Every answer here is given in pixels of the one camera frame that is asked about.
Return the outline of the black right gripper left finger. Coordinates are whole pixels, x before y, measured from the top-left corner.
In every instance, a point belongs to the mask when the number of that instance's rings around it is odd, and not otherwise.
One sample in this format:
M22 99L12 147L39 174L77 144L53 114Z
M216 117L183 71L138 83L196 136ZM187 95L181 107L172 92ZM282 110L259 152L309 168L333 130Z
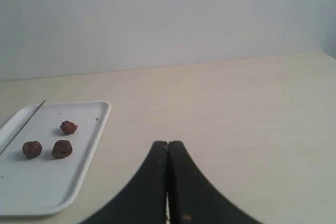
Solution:
M168 143L153 142L123 189L82 223L166 223Z

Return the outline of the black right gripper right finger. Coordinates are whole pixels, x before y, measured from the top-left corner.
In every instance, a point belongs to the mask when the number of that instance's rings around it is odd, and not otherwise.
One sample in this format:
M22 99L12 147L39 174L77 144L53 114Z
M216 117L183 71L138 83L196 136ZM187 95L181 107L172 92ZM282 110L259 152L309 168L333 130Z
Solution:
M169 142L169 151L170 223L259 223L207 180L183 142Z

